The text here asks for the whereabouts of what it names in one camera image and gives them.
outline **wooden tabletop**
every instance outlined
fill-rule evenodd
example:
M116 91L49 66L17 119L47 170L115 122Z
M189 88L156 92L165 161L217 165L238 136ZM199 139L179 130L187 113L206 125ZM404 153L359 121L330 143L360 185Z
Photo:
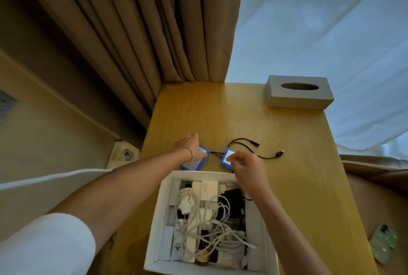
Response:
M234 138L260 143L269 183L286 212L333 274L378 274L326 116L321 110L268 107L263 84L181 83L160 92L140 159L195 132L225 151ZM232 147L244 150L240 145ZM202 171L229 170L210 155ZM118 230L108 274L142 274L158 190Z

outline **hand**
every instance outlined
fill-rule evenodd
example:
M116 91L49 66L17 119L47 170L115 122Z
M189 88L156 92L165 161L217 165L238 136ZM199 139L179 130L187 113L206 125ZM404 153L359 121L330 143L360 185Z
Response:
M203 153L198 147L198 145L199 145L198 133L195 133L192 137L186 136L185 138L178 140L176 143L174 143L174 149L187 147L188 149L191 150L191 153L193 154L193 158L191 158L190 151L188 149L185 149L185 151L189 154L188 161L200 161L201 159L206 158L207 154Z
M227 161L231 162L234 168L238 184L252 199L272 192L266 177L265 164L256 154L237 151L228 156Z

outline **open storage box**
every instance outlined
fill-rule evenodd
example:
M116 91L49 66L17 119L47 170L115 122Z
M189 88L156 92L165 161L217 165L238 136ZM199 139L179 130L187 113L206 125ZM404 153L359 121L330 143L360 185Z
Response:
M248 270L222 268L218 267L217 264L202 267L195 263L162 260L161 246L169 215L169 200L173 179L181 180L182 182L211 180L218 181L219 184L238 184L235 174L232 173L206 171L171 172L160 185L144 263L145 270L172 275L208 275L208 273L214 275L278 275L278 257L269 238L265 223L254 202L247 200L245 201L246 233L248 239L258 247L257 249L247 249Z

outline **blue case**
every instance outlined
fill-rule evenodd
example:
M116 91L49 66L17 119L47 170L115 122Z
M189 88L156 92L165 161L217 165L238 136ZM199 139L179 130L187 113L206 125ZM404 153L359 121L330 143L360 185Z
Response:
M228 157L229 155L232 155L233 153L235 153L235 150L227 148L221 160L221 165L227 169L230 169L231 171L234 171L234 169L232 168L231 164L228 163L229 161L225 160L225 158Z
M199 146L199 148L203 153L206 153L207 155L209 153L211 153L205 147ZM197 161L186 162L185 164L182 164L180 168L181 168L181 170L184 170L184 171L199 171L206 160L207 160L207 158L201 159L195 169L194 169L194 166L196 165Z

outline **white sleeve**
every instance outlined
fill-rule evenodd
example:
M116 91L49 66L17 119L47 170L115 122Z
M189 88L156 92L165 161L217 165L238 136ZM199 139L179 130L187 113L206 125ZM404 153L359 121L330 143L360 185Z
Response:
M48 214L0 243L1 273L85 275L95 249L95 238L80 219Z

